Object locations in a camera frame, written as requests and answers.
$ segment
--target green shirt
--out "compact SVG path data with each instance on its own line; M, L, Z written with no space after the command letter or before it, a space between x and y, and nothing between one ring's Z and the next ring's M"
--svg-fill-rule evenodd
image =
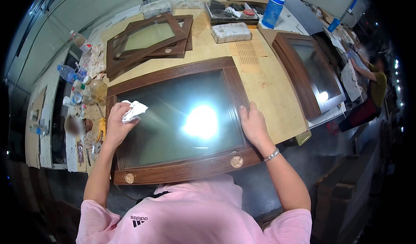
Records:
M371 98L377 107L382 107L384 95L386 94L387 77L384 73L377 71L371 63L368 63L368 69L376 75L376 81L370 80Z

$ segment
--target silver bracelet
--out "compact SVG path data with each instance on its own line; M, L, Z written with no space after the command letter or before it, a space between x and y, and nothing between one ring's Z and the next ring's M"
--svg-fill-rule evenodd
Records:
M276 148L276 150L273 152L273 154L271 154L269 157L267 157L267 158L264 158L264 161L266 162L266 161L269 161L269 160L271 160L272 158L274 158L276 155L278 155L280 153L280 151L279 151L279 149L278 148Z

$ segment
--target wooden window frame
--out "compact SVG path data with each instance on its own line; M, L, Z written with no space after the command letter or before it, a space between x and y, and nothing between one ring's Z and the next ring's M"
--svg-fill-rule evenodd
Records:
M192 33L190 31L190 28L192 27L193 15L174 16L174 18L177 21L181 21L181 20L184 21L184 24L182 25L182 29L185 32L185 34L188 36L188 39L181 40L172 46L166 46L166 47L154 50L147 58L152 58L155 56L184 55L185 51L192 50ZM127 28L136 26L137 24L139 24L140 21L129 23Z
M123 43L127 41L126 38L128 34L134 32L138 28L142 28L143 26L154 22L167 22L175 35L152 46L149 46L148 48L139 49L133 54L129 54L128 51L118 52L118 49L121 48ZM107 77L109 79L113 79L117 76L118 73L122 71L126 72L132 69L134 66L140 64L143 61L143 58L149 56L155 50L175 44L178 41L186 39L187 37L188 34L183 31L183 29L178 24L178 21L170 12L165 12L152 18L138 21L137 25L126 28L123 32L115 35L113 38L107 41ZM113 41L116 39L118 39L119 42L116 44L116 48L113 48ZM126 56L126 58L114 65L114 59L121 58L123 56Z
M114 184L129 184L125 178L127 174L133 175L133 184L181 182L230 172L263 161L260 153L258 153L257 149L254 148L245 137L241 127L239 108L240 106L246 106L248 108L249 102L232 57L222 57L175 66L145 74L111 86L107 90L106 117L108 119L111 108L115 105L117 102L117 96L121 93L185 75L219 70L222 72L226 89L230 94L232 111L234 112L240 125L240 133L243 137L243 144L231 149L221 150L216 153L200 157L169 161L159 164L143 165L138 168L126 169L119 169L119 157L117 156L116 151L114 158L114 173L112 176L112 178L114 178ZM242 164L238 162L236 164L236 161L239 159L242 159Z
M340 91L339 95L332 97L325 102L318 100L319 91L317 86L309 75L303 60L291 45L291 39L299 41L300 43L312 42L317 52L315 56L319 57L320 62L325 66L325 70L323 71L327 72L330 77L333 77ZM324 57L324 53L314 38L296 33L277 33L272 46L273 49L276 50L276 53L283 62L283 65L292 80L305 118L316 117L346 100L340 81L335 72L331 69L328 61Z

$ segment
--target pink t-shirt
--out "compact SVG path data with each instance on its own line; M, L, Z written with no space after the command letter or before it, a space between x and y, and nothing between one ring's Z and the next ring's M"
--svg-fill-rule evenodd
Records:
M77 243L309 243L311 214L286 211L264 230L242 210L242 189L228 174L160 185L120 216L93 200L81 205Z

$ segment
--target person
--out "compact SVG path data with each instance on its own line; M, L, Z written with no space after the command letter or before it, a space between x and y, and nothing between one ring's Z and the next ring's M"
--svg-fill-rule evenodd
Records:
M351 59L352 67L359 72L362 76L369 79L369 87L367 88L367 99L357 108L353 109L346 119L338 124L335 122L327 123L327 127L330 129L330 126L335 124L335 129L333 130L334 134L338 132L344 132L350 130L351 128L357 127L359 125L365 124L372 121L374 118L378 117L381 112L381 107L384 101L384 96L386 94L387 88L387 77L386 77L386 67L387 60L384 56L378 55L375 61L375 64L371 64L369 61L365 60L361 53L356 49L355 52L358 54L362 62L370 70L363 69Z
M309 192L281 153L266 165L284 213L264 232L242 210L242 189L228 174L160 184L154 192L159 197L144 198L123 218L109 211L112 157L138 123L135 120L123 125L122 116L129 109L127 103L117 103L111 109L106 139L85 186L77 243L309 243ZM240 117L247 139L264 158L277 152L254 102L250 111L240 107Z

